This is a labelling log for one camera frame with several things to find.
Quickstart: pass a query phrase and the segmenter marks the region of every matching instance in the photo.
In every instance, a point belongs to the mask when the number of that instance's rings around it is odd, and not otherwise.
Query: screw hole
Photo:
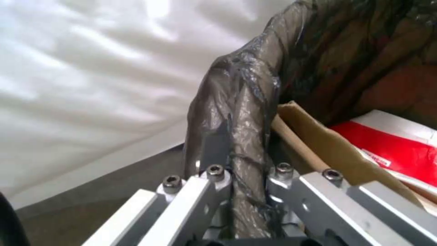
[[[340,177],[340,174],[334,170],[328,170],[328,175],[332,177]]]
[[[215,172],[215,171],[220,170],[220,168],[219,168],[218,166],[212,166],[212,167],[210,168],[210,170]]]
[[[169,183],[174,182],[176,180],[177,180],[177,178],[173,177],[173,176],[170,176],[170,177],[167,178],[167,182],[169,182]]]

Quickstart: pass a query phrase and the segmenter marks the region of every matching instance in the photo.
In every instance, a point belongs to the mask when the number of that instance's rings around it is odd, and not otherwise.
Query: black object
[[[186,246],[344,246],[335,237],[324,236],[315,239],[308,237],[287,237],[278,239],[235,239],[190,241]]]
[[[30,246],[17,214],[1,192],[0,242],[4,246]]]
[[[210,165],[215,164],[222,165],[227,170],[232,169],[229,161],[229,153],[231,151],[230,121],[230,118],[223,121],[217,129],[205,135],[202,144],[199,174]]]

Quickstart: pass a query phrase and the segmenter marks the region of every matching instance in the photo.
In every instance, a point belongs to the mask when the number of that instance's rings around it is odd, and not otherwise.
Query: cardboard flap
[[[316,155],[329,167],[342,172],[351,185],[360,185],[376,180],[422,207],[405,185],[384,169],[363,158],[344,137],[317,122],[297,103],[290,102],[279,105],[277,112],[288,127]]]

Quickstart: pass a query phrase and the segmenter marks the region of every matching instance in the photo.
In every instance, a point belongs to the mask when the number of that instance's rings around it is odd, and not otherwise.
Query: cap screw head
[[[225,169],[222,165],[211,165],[206,169],[206,177],[213,182],[222,181],[225,178]]]
[[[343,174],[335,169],[326,169],[322,172],[322,176],[337,187],[340,187],[343,181]]]
[[[178,175],[170,175],[164,178],[163,188],[167,194],[175,194],[182,188],[182,179]]]

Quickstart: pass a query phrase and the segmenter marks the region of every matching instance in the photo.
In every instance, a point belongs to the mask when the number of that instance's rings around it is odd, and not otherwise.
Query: plastic wrapping
[[[401,0],[296,1],[261,35],[212,64],[189,109],[184,161],[186,174],[194,174],[205,134],[230,119],[236,238],[277,234],[265,204],[264,171],[271,165],[266,149],[279,94],[323,123],[357,113],[357,98],[382,74],[411,55],[424,63],[434,59],[434,15],[428,8],[426,21],[418,21],[411,17],[418,16],[416,6]]]

